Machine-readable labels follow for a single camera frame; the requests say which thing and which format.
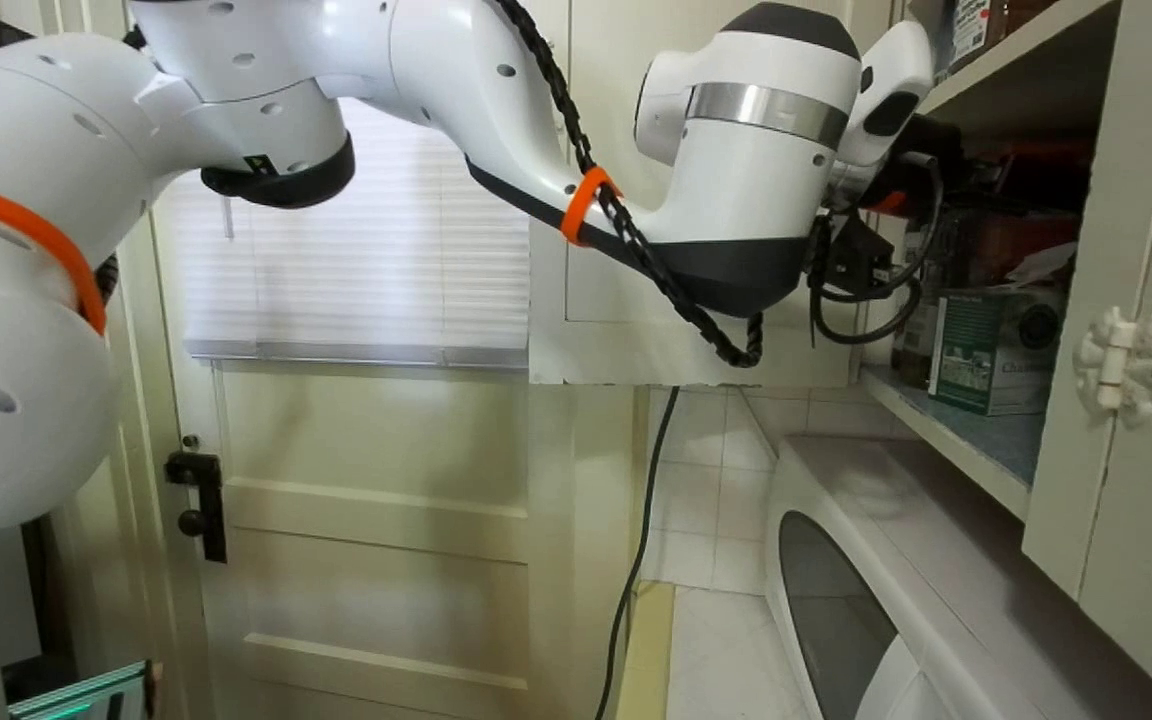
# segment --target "electrical cord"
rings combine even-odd
[[[575,154],[575,170],[594,174],[594,139],[581,130],[581,108],[574,99],[570,75],[557,63],[550,39],[540,35],[531,11],[522,0],[498,0],[498,9],[508,16],[508,24],[522,31],[522,39],[527,45],[551,105],[563,116],[563,131],[574,139]],[[667,306],[718,348],[722,361],[730,361],[732,369],[757,369],[764,361],[764,314],[748,316],[748,345],[737,348],[732,336],[693,302],[693,294],[681,285],[681,275],[655,258],[652,240],[640,234],[640,226],[631,220],[631,212],[622,205],[617,188],[605,182],[598,191],[600,212],[609,218],[614,234],[622,235],[622,244],[630,244],[640,262],[640,270],[652,275],[652,285],[667,295]]]
[[[861,252],[864,262],[864,275],[870,275],[870,290],[864,294],[835,294],[828,290],[828,275],[824,270],[828,265],[816,265],[814,275],[808,275],[808,314],[814,314],[814,327],[821,336],[828,336],[833,345],[876,345],[876,340],[890,340],[895,336],[912,316],[917,307],[924,306],[924,285],[921,285],[921,271],[927,270],[937,244],[942,244],[942,212],[945,212],[945,176],[942,176],[942,166],[937,156],[927,154],[905,154],[895,166],[912,166],[927,176],[927,196],[932,196],[932,207],[924,218],[924,244],[921,252],[890,279],[876,279],[876,270],[870,270],[870,258]],[[871,302],[890,302],[891,294],[908,294],[908,302],[902,306],[902,314],[882,326],[882,327],[870,327],[870,332],[842,332],[824,321],[824,302],[828,306],[871,306]]]
[[[631,563],[630,563],[630,575],[623,575],[623,588],[622,588],[622,602],[617,602],[617,619],[614,619],[614,638],[609,638],[609,663],[605,663],[605,692],[600,692],[598,720],[605,720],[609,709],[614,709],[614,687],[617,687],[617,670],[622,670],[622,638],[623,638],[631,591],[636,591],[636,581],[640,581],[640,568],[646,568],[646,556],[647,556],[647,540],[652,540],[652,506],[655,506],[655,481],[661,481],[661,453],[666,453],[666,438],[667,438],[678,403],[681,403],[681,387],[667,392],[666,415],[655,423],[652,468],[647,468],[647,487],[646,487],[640,544],[631,553]]]

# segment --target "window blind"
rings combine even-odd
[[[175,182],[186,345],[200,361],[523,369],[527,220],[427,130],[348,105],[355,182],[306,212]]]

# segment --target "white wall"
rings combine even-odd
[[[647,392],[646,455],[667,392]],[[652,581],[764,591],[764,499],[776,438],[908,438],[861,387],[847,392],[684,392],[661,455]]]

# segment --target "white appliance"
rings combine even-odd
[[[784,439],[767,608],[821,720],[1152,715],[1152,683],[924,446]]]

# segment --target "shelf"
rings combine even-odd
[[[1117,0],[1055,0],[942,80],[921,116],[966,123],[967,136],[1095,130],[1112,31]]]
[[[1030,486],[1046,438],[1042,411],[978,415],[902,383],[883,369],[870,369],[864,387],[921,439],[927,439],[948,465],[958,465],[973,486],[982,486],[1018,520],[1024,520]]]

